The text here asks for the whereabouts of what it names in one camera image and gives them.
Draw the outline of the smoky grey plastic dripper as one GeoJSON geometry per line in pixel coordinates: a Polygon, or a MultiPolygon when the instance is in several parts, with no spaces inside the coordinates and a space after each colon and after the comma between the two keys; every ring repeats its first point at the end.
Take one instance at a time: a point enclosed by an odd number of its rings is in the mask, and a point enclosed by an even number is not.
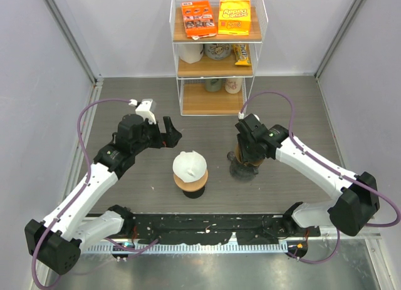
{"type": "Polygon", "coordinates": [[[230,171],[234,175],[257,175],[259,173],[259,167],[247,166],[241,164],[235,157],[231,162],[230,171]]]}

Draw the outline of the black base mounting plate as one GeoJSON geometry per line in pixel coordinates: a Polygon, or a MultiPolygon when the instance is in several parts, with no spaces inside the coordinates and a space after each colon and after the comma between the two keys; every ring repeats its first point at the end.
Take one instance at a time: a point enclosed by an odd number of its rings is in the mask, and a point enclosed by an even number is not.
{"type": "Polygon", "coordinates": [[[273,214],[134,214],[128,226],[111,235],[137,239],[141,244],[158,240],[163,245],[214,246],[227,244],[235,234],[239,245],[277,244],[290,237],[319,237],[317,227],[298,227],[287,215],[273,214]]]}

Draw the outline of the orange snack box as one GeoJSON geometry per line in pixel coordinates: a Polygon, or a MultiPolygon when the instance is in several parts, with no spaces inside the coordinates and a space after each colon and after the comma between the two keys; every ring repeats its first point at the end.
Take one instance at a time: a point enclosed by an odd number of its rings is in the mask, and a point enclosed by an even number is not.
{"type": "Polygon", "coordinates": [[[208,0],[181,3],[185,35],[199,39],[217,35],[217,23],[208,0]]]}

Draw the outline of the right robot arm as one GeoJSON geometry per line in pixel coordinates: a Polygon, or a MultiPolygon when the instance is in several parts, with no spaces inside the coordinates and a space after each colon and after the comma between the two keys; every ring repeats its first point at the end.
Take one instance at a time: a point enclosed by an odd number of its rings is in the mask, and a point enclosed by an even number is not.
{"type": "Polygon", "coordinates": [[[309,149],[281,125],[266,128],[254,114],[238,114],[236,161],[253,170],[271,158],[286,164],[310,179],[329,196],[326,202],[297,202],[283,221],[287,234],[298,236],[307,227],[334,226],[356,236],[380,208],[375,178],[357,175],[335,165],[309,149]]]}

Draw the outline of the brown paper coffee filter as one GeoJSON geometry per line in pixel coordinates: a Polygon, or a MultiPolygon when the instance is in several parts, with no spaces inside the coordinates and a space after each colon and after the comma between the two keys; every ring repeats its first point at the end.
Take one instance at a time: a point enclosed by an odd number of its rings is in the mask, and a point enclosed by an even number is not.
{"type": "Polygon", "coordinates": [[[248,161],[243,160],[242,157],[241,157],[241,154],[240,154],[239,145],[236,145],[236,147],[234,149],[234,154],[235,154],[236,159],[243,165],[247,165],[247,166],[251,166],[252,165],[254,167],[258,167],[264,162],[264,160],[258,160],[258,161],[255,161],[255,162],[248,162],[248,161]]]}

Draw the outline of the yellow snack bag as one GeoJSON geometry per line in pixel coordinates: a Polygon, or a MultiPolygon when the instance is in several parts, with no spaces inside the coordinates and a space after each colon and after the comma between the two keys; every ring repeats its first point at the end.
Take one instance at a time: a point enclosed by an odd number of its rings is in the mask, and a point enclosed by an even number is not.
{"type": "Polygon", "coordinates": [[[248,36],[251,29],[251,0],[220,0],[218,34],[248,36]]]}

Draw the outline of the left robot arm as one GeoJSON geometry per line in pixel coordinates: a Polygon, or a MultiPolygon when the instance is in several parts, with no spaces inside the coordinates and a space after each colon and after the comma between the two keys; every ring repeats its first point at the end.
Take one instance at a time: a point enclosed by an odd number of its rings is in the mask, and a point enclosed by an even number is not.
{"type": "Polygon", "coordinates": [[[92,224],[82,220],[100,197],[114,186],[135,164],[137,155],[148,148],[174,148],[182,134],[170,117],[163,118],[165,130],[160,131],[153,113],[125,115],[112,140],[102,147],[88,171],[62,203],[42,221],[30,220],[24,234],[34,269],[43,263],[62,276],[77,263],[81,253],[103,238],[116,234],[130,237],[134,230],[133,214],[124,207],[110,207],[92,224]]]}

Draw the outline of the grey printed tin can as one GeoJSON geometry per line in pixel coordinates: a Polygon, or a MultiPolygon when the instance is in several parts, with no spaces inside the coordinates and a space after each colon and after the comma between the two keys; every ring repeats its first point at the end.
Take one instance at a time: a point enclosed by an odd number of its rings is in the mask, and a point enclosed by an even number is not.
{"type": "Polygon", "coordinates": [[[204,52],[212,60],[223,60],[227,58],[232,51],[232,46],[227,43],[206,43],[204,52]]]}

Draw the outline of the white paper roll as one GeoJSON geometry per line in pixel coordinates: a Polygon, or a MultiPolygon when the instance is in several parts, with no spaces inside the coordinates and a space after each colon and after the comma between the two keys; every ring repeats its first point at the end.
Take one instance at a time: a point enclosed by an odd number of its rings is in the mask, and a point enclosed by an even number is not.
{"type": "Polygon", "coordinates": [[[204,54],[204,45],[202,43],[188,44],[182,43],[178,45],[179,58],[188,63],[193,64],[201,60],[204,54]]]}

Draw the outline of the yellow candy bag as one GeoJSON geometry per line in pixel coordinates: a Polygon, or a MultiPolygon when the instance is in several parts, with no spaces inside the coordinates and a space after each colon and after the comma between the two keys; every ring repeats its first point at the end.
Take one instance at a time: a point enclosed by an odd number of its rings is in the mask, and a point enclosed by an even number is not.
{"type": "Polygon", "coordinates": [[[233,44],[234,54],[236,55],[236,66],[251,66],[248,44],[233,44]]]}

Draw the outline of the smoky glass coffee server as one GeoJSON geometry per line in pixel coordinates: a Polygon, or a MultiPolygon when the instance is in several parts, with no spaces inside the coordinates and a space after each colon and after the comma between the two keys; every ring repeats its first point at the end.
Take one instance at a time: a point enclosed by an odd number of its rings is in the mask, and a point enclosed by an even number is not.
{"type": "Polygon", "coordinates": [[[247,166],[241,163],[233,151],[227,154],[227,159],[231,162],[229,173],[237,181],[250,182],[259,173],[258,167],[254,165],[247,166]]]}

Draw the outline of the white paper coffee filter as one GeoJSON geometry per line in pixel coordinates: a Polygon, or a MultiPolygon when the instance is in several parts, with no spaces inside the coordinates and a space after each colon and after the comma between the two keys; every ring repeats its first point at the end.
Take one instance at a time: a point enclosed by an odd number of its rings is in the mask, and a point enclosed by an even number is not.
{"type": "Polygon", "coordinates": [[[180,152],[173,161],[172,170],[183,182],[192,183],[205,175],[207,162],[201,154],[194,150],[192,152],[180,152]]]}

